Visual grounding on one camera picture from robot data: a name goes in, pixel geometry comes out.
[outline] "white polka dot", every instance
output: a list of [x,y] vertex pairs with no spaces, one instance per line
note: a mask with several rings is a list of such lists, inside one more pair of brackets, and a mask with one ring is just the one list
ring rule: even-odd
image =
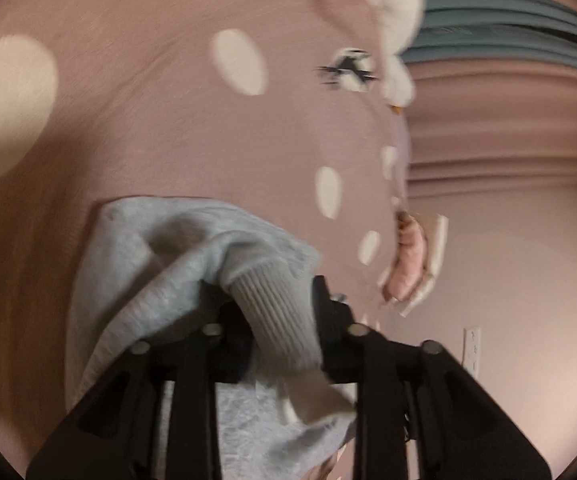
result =
[[315,196],[319,212],[326,218],[337,218],[341,206],[342,187],[341,176],[337,171],[326,166],[317,170]]
[[379,233],[376,231],[369,231],[364,235],[364,238],[359,244],[359,251],[357,256],[360,262],[364,265],[369,265],[373,261],[373,258],[377,254],[377,249],[379,249]]
[[394,146],[382,148],[382,173],[386,180],[393,178],[393,166],[397,160],[397,149]]
[[57,95],[57,63],[27,36],[0,39],[0,177],[24,158],[48,122]]
[[217,72],[233,90],[245,95],[266,91],[266,61],[248,34],[236,28],[222,30],[213,38],[211,47]]
[[380,274],[379,278],[377,278],[377,286],[379,288],[383,288],[383,286],[388,281],[388,278],[391,277],[391,272],[393,272],[392,266],[388,266],[382,271],[382,274]]

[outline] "electrical outlet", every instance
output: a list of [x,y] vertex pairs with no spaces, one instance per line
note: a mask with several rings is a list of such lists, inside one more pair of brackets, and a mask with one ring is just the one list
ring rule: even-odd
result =
[[479,359],[481,358],[481,328],[467,328],[463,331],[462,366],[477,378],[479,375]]

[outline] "metal rivet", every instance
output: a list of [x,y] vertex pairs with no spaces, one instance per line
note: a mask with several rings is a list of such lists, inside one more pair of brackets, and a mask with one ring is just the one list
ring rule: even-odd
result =
[[437,341],[433,341],[429,339],[428,341],[424,341],[421,345],[421,349],[424,350],[427,354],[437,355],[444,351],[444,347],[441,346],[440,343]]
[[138,341],[130,348],[131,354],[143,355],[151,349],[151,346],[146,341]]
[[348,333],[355,337],[361,337],[370,332],[369,327],[362,325],[361,323],[353,323],[348,327]]
[[218,335],[222,335],[222,325],[219,323],[208,323],[204,325],[202,329],[204,335],[209,337],[216,337]]

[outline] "ribbed cuff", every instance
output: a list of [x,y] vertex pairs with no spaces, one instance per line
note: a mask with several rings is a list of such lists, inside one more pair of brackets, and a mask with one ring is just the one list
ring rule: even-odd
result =
[[255,266],[233,281],[230,294],[274,373],[287,375],[321,367],[310,288],[301,290],[286,264]]

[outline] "white plush toy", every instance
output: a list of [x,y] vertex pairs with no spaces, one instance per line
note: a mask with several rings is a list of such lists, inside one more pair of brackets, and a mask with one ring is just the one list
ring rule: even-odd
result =
[[380,10],[383,55],[383,94],[397,113],[415,99],[415,82],[401,61],[417,37],[424,17],[425,0],[368,0]]

